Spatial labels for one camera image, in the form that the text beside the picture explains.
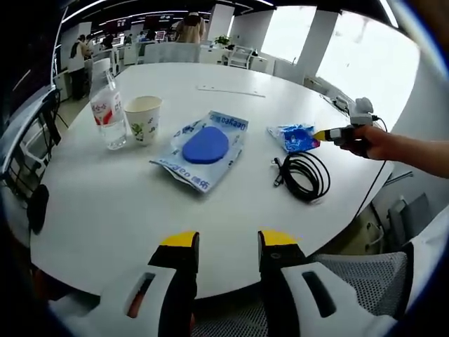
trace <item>blue plastic bag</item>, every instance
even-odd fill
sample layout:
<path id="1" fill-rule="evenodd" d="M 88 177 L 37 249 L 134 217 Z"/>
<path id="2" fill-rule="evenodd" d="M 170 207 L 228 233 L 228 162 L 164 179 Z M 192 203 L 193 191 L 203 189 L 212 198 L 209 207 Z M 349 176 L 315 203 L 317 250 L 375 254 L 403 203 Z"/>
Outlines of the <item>blue plastic bag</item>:
<path id="1" fill-rule="evenodd" d="M 293 124 L 268 127 L 267 130 L 287 153 L 308 151 L 320 146 L 320 141 L 314 138 L 313 126 Z"/>

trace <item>white pillar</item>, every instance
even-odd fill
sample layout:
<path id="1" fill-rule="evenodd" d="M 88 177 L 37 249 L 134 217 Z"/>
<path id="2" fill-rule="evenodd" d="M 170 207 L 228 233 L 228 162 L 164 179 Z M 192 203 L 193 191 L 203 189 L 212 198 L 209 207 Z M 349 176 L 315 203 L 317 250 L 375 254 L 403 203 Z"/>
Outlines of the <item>white pillar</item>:
<path id="1" fill-rule="evenodd" d="M 232 24 L 232 43 L 260 51 L 268 32 L 274 11 L 263 11 L 236 16 Z"/>
<path id="2" fill-rule="evenodd" d="M 215 5 L 210 16 L 206 40 L 214 41 L 220 35 L 227 35 L 233 14 L 234 7 L 220 4 Z"/>
<path id="3" fill-rule="evenodd" d="M 305 76 L 315 76 L 323 60 L 338 19 L 338 13 L 316 11 L 304 48 L 295 67 L 293 81 L 304 83 Z"/>

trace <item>window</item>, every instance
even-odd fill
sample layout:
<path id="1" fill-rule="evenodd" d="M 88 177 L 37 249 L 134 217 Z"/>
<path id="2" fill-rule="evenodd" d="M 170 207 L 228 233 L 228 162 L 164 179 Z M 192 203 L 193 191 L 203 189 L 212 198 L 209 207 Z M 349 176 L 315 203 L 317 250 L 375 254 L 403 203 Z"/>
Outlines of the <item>window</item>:
<path id="1" fill-rule="evenodd" d="M 296 61 L 314 19 L 316 7 L 283 6 L 274 11 L 262 52 L 288 62 Z"/>
<path id="2" fill-rule="evenodd" d="M 316 75 L 353 100 L 368 97 L 391 128 L 406 106 L 419 61 L 418 47 L 401 33 L 343 12 Z"/>

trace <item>coiled cable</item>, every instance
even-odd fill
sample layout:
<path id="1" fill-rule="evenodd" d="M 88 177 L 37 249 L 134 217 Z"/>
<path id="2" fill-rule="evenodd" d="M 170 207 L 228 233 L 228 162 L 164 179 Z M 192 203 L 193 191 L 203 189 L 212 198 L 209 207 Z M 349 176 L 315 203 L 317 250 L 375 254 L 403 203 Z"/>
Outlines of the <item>coiled cable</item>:
<path id="1" fill-rule="evenodd" d="M 288 190 L 297 199 L 310 202 L 324 196 L 330 188 L 329 171 L 323 162 L 314 154 L 309 152 L 296 152 L 289 154 L 281 164 L 279 158 L 273 162 L 279 168 L 279 175 L 274 181 L 274 186 L 286 184 Z M 307 178 L 311 184 L 311 190 L 301 186 L 293 177 L 292 173 L 299 173 Z"/>

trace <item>human arm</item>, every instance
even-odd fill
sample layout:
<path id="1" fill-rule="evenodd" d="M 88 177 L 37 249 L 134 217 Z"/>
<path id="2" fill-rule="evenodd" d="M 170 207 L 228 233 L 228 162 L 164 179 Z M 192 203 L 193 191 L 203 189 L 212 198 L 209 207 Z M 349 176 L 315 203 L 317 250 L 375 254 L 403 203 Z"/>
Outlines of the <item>human arm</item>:
<path id="1" fill-rule="evenodd" d="M 449 178 L 449 141 L 417 140 L 374 126 L 362 126 L 354 135 L 371 144 L 368 149 L 371 159 L 400 161 L 434 176 Z M 351 143 L 343 145 L 342 149 L 351 151 Z"/>

